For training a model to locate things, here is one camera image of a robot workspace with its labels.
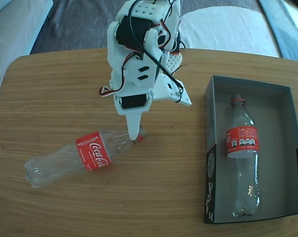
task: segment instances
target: open box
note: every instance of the open box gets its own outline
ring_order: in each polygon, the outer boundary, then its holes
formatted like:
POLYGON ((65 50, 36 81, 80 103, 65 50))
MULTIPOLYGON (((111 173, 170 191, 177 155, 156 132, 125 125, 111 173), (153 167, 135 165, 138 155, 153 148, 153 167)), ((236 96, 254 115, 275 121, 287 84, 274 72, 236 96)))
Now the open box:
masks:
POLYGON ((257 221, 298 214, 298 124, 289 87, 213 76, 206 90, 207 172, 205 223, 257 221), (260 205, 255 215, 234 217, 225 151, 230 98, 242 94, 260 142, 260 205))

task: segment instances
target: bottle label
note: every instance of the bottle label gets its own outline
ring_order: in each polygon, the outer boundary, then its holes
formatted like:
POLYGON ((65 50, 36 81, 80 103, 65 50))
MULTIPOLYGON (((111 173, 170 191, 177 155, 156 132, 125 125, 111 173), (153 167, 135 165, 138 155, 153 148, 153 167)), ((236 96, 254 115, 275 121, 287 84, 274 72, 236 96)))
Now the bottle label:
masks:
POLYGON ((98 131, 77 139, 76 146, 87 171, 93 171, 111 164, 98 131))
POLYGON ((230 129, 226 133, 227 154, 243 150, 259 151, 257 129, 253 126, 242 126, 230 129))

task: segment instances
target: table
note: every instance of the table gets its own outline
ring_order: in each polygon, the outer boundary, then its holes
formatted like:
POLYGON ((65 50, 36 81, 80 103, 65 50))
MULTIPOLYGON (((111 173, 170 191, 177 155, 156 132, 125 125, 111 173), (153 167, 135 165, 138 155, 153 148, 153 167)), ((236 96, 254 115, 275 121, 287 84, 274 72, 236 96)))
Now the table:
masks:
POLYGON ((34 190, 23 164, 98 129, 125 129, 107 85, 106 49, 35 54, 9 67, 0 91, 0 237, 298 236, 298 215, 241 224, 203 223, 205 96, 212 75, 292 87, 298 62, 183 50, 176 77, 193 105, 154 102, 142 117, 145 142, 114 165, 34 190))

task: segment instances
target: clear plastic bottle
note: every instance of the clear plastic bottle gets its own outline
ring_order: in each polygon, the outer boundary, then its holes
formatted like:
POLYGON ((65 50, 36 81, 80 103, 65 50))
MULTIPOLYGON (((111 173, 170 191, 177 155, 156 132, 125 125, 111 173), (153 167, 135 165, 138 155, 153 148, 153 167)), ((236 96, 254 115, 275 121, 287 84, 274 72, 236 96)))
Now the clear plastic bottle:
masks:
POLYGON ((260 203, 258 187, 259 143, 256 126, 240 94, 231 98, 231 121, 226 133, 227 156, 232 163, 232 214, 254 215, 260 203))
POLYGON ((26 179, 33 188, 41 188, 63 177, 96 170, 110 164, 143 137, 142 128, 136 141, 129 139, 127 131, 95 132, 28 160, 26 179))

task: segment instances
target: box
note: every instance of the box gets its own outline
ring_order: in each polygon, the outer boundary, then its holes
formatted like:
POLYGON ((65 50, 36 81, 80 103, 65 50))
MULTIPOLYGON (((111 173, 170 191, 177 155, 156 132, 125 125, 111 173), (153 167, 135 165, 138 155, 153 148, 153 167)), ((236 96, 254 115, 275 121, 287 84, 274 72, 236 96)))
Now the box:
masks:
POLYGON ((205 223, 233 223, 298 214, 298 124, 289 87, 213 76, 206 90, 207 171, 205 223), (255 215, 234 217, 225 132, 230 98, 242 94, 260 142, 260 205, 255 215))

